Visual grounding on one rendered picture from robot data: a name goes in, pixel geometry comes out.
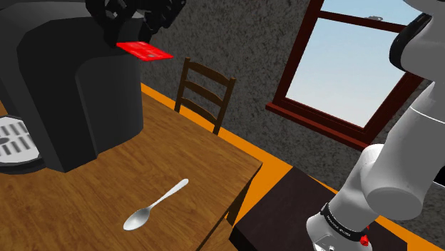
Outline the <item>red card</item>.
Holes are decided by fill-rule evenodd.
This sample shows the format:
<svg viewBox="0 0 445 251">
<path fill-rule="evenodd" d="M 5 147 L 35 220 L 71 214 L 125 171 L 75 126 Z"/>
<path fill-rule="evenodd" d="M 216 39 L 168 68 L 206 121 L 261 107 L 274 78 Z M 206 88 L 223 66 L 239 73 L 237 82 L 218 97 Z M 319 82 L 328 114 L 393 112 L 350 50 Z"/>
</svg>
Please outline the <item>red card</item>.
<svg viewBox="0 0 445 251">
<path fill-rule="evenodd" d="M 174 58 L 173 55 L 142 41 L 120 42 L 116 46 L 142 61 L 159 61 Z"/>
</svg>

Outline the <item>dark wooden chair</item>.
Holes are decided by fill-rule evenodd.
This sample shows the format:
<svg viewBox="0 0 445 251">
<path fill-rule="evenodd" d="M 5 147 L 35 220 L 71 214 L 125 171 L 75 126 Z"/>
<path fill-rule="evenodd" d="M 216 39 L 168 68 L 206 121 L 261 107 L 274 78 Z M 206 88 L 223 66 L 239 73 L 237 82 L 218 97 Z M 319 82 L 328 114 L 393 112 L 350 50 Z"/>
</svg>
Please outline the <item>dark wooden chair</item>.
<svg viewBox="0 0 445 251">
<path fill-rule="evenodd" d="M 189 70 L 199 73 L 200 75 L 205 76 L 206 78 L 209 78 L 210 80 L 226 87 L 224 97 L 221 98 L 217 94 L 206 89 L 205 87 L 195 82 L 189 81 L 187 79 Z M 180 77 L 180 85 L 178 89 L 177 98 L 175 101 L 174 111 L 179 113 L 180 108 L 182 106 L 185 106 L 191 111 L 197 113 L 199 116 L 201 116 L 208 122 L 212 123 L 214 126 L 213 134 L 218 135 L 228 107 L 228 103 L 230 102 L 230 98 L 232 96 L 232 92 L 235 87 L 235 82 L 236 78 L 234 77 L 226 78 L 221 73 L 212 70 L 211 68 L 208 68 L 207 66 L 204 66 L 200 63 L 192 62 L 190 57 L 186 57 L 183 63 L 183 69 Z M 211 112 L 207 111 L 202 106 L 199 106 L 192 100 L 185 98 L 183 94 L 186 88 L 217 105 L 220 108 L 218 116 L 215 117 Z"/>
</svg>

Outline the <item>black coffee machine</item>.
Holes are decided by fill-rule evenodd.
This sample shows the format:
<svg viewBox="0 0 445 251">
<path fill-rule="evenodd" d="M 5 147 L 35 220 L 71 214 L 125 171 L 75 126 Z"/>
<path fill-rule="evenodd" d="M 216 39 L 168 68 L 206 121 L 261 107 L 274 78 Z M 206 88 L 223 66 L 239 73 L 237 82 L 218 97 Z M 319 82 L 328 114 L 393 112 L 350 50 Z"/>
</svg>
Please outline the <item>black coffee machine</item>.
<svg viewBox="0 0 445 251">
<path fill-rule="evenodd" d="M 52 170 L 142 131 L 139 62 L 103 35 L 86 0 L 0 0 L 0 100 Z"/>
</svg>

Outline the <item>silver spoon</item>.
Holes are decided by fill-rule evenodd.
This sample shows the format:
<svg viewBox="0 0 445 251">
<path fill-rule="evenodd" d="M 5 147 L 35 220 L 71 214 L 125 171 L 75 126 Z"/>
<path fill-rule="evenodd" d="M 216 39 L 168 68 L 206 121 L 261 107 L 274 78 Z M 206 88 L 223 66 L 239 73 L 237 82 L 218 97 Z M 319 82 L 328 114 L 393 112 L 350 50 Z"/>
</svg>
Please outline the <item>silver spoon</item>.
<svg viewBox="0 0 445 251">
<path fill-rule="evenodd" d="M 151 210 L 164 199 L 170 197 L 171 195 L 178 192 L 180 189 L 184 188 L 189 183 L 187 178 L 181 180 L 176 185 L 174 185 L 169 191 L 167 191 L 163 196 L 157 199 L 154 203 L 146 208 L 141 208 L 135 211 L 123 224 L 123 229 L 125 231 L 132 231 L 142 227 L 148 221 L 150 217 Z"/>
</svg>

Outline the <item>wooden table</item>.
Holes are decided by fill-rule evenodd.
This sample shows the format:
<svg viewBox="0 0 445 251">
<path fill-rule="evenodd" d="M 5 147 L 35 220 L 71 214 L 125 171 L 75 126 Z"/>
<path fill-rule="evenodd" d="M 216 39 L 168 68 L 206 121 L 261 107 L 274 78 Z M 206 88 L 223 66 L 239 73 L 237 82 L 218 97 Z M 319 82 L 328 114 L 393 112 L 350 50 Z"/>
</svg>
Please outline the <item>wooden table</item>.
<svg viewBox="0 0 445 251">
<path fill-rule="evenodd" d="M 68 173 L 0 174 L 0 251 L 199 251 L 262 163 L 142 89 L 143 130 Z M 142 227 L 124 222 L 181 180 Z"/>
</svg>

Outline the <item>dark red framed window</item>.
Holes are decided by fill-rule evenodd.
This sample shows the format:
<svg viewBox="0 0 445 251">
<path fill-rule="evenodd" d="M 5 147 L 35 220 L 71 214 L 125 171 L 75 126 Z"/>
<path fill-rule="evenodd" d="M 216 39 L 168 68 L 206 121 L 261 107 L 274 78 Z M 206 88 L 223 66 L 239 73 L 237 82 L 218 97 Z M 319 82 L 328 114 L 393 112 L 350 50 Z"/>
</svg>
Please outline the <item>dark red framed window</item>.
<svg viewBox="0 0 445 251">
<path fill-rule="evenodd" d="M 404 0 L 310 0 L 266 109 L 366 148 L 422 81 L 389 62 L 392 41 L 419 14 Z"/>
</svg>

